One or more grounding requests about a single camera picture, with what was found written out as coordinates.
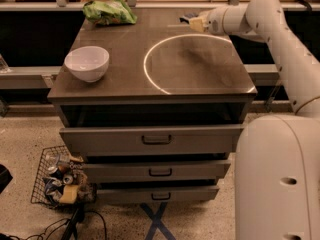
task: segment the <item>wire basket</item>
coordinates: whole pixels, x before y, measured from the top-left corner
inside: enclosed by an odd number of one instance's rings
[[[58,155],[58,154],[68,154],[68,153],[69,151],[66,146],[56,146],[56,147],[43,149],[40,157],[36,179],[33,186],[32,195],[31,195],[32,204],[42,204],[52,209],[57,208],[57,205],[53,205],[45,197],[45,194],[44,194],[45,183],[43,181],[43,178],[49,176],[47,173],[47,169],[50,166],[49,162],[46,160],[46,156],[51,154]]]

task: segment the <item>green chip bag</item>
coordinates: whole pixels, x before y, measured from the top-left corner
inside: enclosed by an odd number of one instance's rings
[[[86,19],[98,25],[135,24],[134,15],[123,0],[90,1],[83,6]]]

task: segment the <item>blue tape cross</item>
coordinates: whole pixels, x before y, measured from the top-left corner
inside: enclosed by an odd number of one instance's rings
[[[165,227],[163,222],[161,221],[161,217],[164,213],[164,210],[166,209],[167,203],[161,203],[158,211],[153,214],[153,211],[151,208],[143,203],[140,204],[140,207],[142,210],[145,211],[145,213],[149,216],[149,218],[152,220],[151,227],[149,229],[149,232],[145,238],[145,240],[152,240],[157,228],[161,231],[161,233],[168,239],[168,240],[176,240],[176,238],[172,235],[172,233]]]

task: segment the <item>drawer handle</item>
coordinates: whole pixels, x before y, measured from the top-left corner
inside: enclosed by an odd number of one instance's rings
[[[172,141],[171,135],[166,136],[142,136],[142,143],[145,145],[168,145]]]
[[[153,201],[166,201],[169,200],[171,198],[171,193],[167,193],[167,194],[151,194],[151,198]]]
[[[151,177],[169,177],[172,175],[172,169],[170,168],[169,170],[152,170],[149,169],[149,176]]]

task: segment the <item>drawer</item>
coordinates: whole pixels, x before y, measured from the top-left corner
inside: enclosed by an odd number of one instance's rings
[[[230,153],[242,125],[199,127],[63,128],[71,153],[86,156]]]
[[[98,190],[98,198],[108,204],[172,201],[207,201],[216,197],[218,186],[130,188]]]
[[[225,176],[230,164],[229,160],[86,164],[84,171],[92,183],[192,179],[217,181]]]

